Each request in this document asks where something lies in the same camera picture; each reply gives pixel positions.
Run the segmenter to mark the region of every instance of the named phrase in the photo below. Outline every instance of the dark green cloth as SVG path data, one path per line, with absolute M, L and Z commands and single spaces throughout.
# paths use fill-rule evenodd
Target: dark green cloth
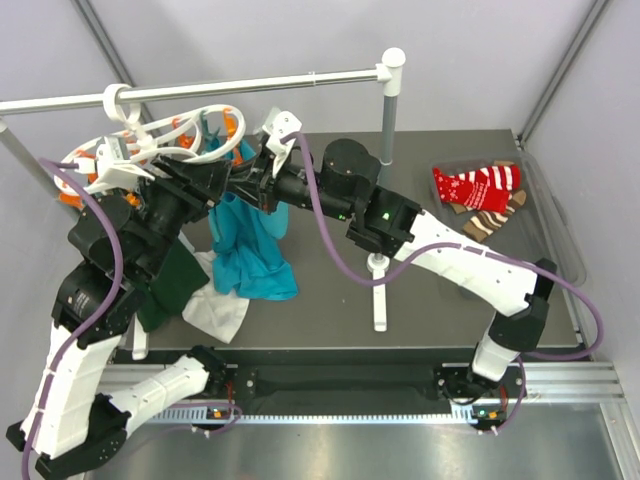
M 138 310 L 138 320 L 144 331 L 151 332 L 169 318 L 180 315 L 193 292 L 209 281 L 191 252 L 176 240 L 158 277 L 149 284 L 146 302 Z

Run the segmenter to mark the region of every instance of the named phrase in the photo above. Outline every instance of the transparent plastic container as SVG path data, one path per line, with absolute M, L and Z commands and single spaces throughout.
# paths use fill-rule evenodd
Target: transparent plastic container
M 520 168 L 522 179 L 519 188 L 524 188 L 527 200 L 483 244 L 510 257 L 529 262 L 541 258 L 551 259 L 558 265 L 558 271 L 563 278 L 574 285 L 582 285 L 586 280 L 586 270 L 567 228 L 566 215 L 549 190 L 538 162 L 526 152 L 472 155 L 434 159 L 429 162 L 430 191 L 436 205 L 434 214 L 448 227 L 462 232 L 463 225 L 476 212 L 472 210 L 456 214 L 450 205 L 442 203 L 431 172 L 432 168 L 439 168 L 446 175 L 456 175 L 490 167 L 496 160 L 510 161 Z

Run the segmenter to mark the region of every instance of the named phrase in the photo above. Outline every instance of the white plastic ring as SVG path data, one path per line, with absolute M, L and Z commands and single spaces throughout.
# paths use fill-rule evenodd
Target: white plastic ring
M 126 127 L 130 127 L 138 123 L 140 120 L 140 114 L 142 113 L 142 107 L 139 103 L 132 103 L 129 105 L 129 116 L 124 113 L 122 105 L 116 104 L 118 94 L 125 89 L 130 89 L 131 85 L 126 83 L 113 83 L 104 89 L 102 94 L 102 106 L 104 111 L 110 120 L 114 122 L 121 122 Z

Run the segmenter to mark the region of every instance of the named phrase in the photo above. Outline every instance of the brown striped sock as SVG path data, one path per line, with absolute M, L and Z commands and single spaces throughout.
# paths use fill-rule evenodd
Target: brown striped sock
M 478 212 L 462 227 L 462 232 L 478 243 L 484 242 L 489 235 L 500 229 L 509 217 L 518 210 L 527 200 L 527 192 L 518 190 L 511 195 L 507 204 L 507 211 L 502 215 L 495 212 Z
M 508 160 L 496 160 L 495 162 L 493 162 L 493 165 L 495 167 L 508 167 L 509 165 L 513 165 L 513 162 L 510 162 Z M 453 211 L 456 213 L 456 215 L 467 213 L 473 210 L 473 208 L 467 207 L 466 205 L 460 205 L 459 203 L 450 203 L 449 205 L 451 205 L 451 208 L 453 208 Z

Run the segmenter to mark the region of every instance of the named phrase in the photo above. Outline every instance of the sock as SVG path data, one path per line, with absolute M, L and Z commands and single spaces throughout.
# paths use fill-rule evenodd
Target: sock
M 442 202 L 461 203 L 475 210 L 490 210 L 499 213 L 504 213 L 507 209 L 509 192 L 506 190 L 498 190 L 487 184 L 449 177 L 437 168 L 433 169 L 433 176 Z
M 462 232 L 478 243 L 484 242 L 487 237 L 498 231 L 509 217 L 518 210 L 527 200 L 527 192 L 518 190 L 510 195 L 507 210 L 503 214 L 494 212 L 478 212 L 462 227 Z
M 459 175 L 457 175 L 458 178 L 466 178 L 466 176 L 470 176 L 472 173 L 474 174 L 473 177 L 475 179 L 476 182 L 480 181 L 481 183 L 483 181 L 489 181 L 490 177 L 488 177 L 487 175 L 485 175 L 485 173 L 483 172 L 483 170 L 488 170 L 489 172 L 491 172 L 493 175 L 499 175 L 500 176 L 500 185 L 503 186 L 503 188 L 499 188 L 498 186 L 496 186 L 496 188 L 498 188 L 498 190 L 515 190 L 520 186 L 520 181 L 521 181 L 521 175 L 520 175 L 520 169 L 518 168 L 517 165 L 515 165 L 513 162 L 510 162 L 508 160 L 496 160 L 495 162 L 493 162 L 493 166 L 487 168 L 481 168 L 480 170 L 476 170 L 475 172 L 467 172 L 467 173 L 461 173 Z M 470 212 L 471 210 L 473 210 L 472 207 L 467 207 L 465 205 L 461 205 L 459 203 L 450 203 L 449 205 L 451 205 L 451 208 L 453 209 L 453 211 L 460 215 L 461 213 L 466 213 L 466 212 Z

